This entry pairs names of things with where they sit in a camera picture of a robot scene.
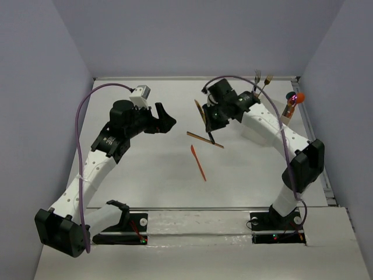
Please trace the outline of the gold knife dark handle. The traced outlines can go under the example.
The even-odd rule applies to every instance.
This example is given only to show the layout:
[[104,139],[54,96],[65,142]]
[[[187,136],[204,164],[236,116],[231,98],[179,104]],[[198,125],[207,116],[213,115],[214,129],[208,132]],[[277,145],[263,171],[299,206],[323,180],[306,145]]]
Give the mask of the gold knife dark handle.
[[194,102],[195,102],[196,107],[198,109],[198,112],[199,112],[199,114],[200,114],[200,116],[201,116],[201,118],[203,120],[203,123],[204,123],[205,128],[206,128],[206,133],[209,136],[210,142],[214,145],[216,142],[214,140],[214,137],[213,137],[212,133],[207,130],[207,122],[206,122],[206,117],[205,117],[205,113],[203,111],[203,108],[202,108],[202,106],[200,105],[200,103],[196,99],[194,100]]

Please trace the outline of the silver fork dark handle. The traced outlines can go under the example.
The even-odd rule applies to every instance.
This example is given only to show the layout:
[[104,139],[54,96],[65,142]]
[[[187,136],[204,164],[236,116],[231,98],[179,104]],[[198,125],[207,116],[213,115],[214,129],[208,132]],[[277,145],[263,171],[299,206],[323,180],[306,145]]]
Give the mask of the silver fork dark handle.
[[255,70],[254,85],[253,85],[253,88],[252,88],[252,92],[253,93],[256,93],[257,85],[260,82],[260,80],[261,80],[261,70],[260,69],[256,69]]

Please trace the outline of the gold fork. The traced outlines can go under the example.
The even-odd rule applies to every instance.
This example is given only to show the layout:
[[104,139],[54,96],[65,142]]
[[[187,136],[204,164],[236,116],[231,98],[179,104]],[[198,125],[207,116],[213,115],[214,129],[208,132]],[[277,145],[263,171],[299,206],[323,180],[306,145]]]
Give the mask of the gold fork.
[[273,79],[273,75],[268,75],[268,76],[266,77],[266,79],[264,80],[263,87],[262,87],[262,89],[259,91],[259,93],[257,94],[257,97],[259,97],[259,96],[262,94],[264,88],[267,87],[267,85],[270,84],[270,82],[272,81],[272,79]]

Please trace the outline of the teal spoon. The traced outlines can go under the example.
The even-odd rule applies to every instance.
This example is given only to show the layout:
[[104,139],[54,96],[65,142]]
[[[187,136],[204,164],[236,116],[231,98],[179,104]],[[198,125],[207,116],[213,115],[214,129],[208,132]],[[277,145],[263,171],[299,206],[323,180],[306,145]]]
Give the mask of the teal spoon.
[[292,98],[295,95],[296,95],[296,92],[289,92],[289,93],[286,94],[286,99],[289,100],[290,98]]

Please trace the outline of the iridescent spoon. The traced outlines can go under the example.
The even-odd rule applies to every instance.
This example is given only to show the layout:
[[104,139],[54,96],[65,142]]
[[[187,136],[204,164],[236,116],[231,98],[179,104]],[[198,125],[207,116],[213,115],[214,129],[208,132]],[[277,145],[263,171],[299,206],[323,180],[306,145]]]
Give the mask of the iridescent spoon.
[[287,118],[291,118],[291,116],[294,113],[296,105],[297,105],[297,95],[293,94],[292,96],[288,98],[288,101],[287,101],[287,113],[286,113]]

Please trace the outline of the orange spoon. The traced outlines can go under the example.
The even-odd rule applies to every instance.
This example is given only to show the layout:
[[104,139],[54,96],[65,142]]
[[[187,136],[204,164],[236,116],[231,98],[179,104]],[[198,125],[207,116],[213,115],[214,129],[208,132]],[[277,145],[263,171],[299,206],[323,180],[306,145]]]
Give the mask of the orange spoon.
[[298,92],[296,93],[296,95],[297,95],[297,105],[299,105],[305,100],[305,95],[302,92]]

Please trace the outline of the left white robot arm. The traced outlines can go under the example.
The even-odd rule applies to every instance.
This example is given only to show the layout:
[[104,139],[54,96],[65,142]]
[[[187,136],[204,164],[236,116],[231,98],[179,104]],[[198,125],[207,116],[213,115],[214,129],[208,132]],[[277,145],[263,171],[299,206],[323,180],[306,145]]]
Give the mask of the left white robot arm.
[[90,252],[91,239],[109,227],[123,230],[129,223],[129,206],[110,200],[98,211],[85,210],[105,177],[120,162],[140,133],[166,134],[176,124],[162,103],[155,104],[157,117],[150,108],[139,108],[129,100],[114,102],[109,121],[91,145],[86,160],[64,193],[34,217],[42,244],[76,258]]

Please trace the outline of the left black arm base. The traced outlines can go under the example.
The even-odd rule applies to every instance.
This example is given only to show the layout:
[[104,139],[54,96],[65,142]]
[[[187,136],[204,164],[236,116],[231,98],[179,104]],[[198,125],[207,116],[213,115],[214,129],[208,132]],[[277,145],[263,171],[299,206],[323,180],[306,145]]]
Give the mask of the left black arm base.
[[131,212],[129,221],[109,227],[92,238],[96,245],[145,246],[147,236],[148,213]]

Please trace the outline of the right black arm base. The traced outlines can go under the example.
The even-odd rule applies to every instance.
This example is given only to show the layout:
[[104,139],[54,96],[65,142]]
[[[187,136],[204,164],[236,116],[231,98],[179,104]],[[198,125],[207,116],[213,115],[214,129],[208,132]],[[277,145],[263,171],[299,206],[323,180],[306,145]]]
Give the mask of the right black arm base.
[[270,219],[269,212],[251,212],[246,227],[252,232],[253,244],[306,244],[304,229],[300,226],[300,212],[293,211],[280,222]]

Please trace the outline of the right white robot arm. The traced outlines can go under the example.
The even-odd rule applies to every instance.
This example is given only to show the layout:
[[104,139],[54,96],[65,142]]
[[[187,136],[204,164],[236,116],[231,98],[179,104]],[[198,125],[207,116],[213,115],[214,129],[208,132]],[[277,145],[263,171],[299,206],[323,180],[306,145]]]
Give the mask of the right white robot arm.
[[269,207],[268,221],[276,229],[289,223],[290,215],[307,188],[324,170],[325,145],[319,140],[298,135],[280,119],[276,105],[270,112],[258,94],[244,91],[241,94],[231,87],[227,76],[219,76],[208,81],[202,88],[207,102],[202,106],[206,120],[206,132],[226,127],[236,120],[253,130],[284,158],[286,169],[281,175],[283,185],[274,203]]

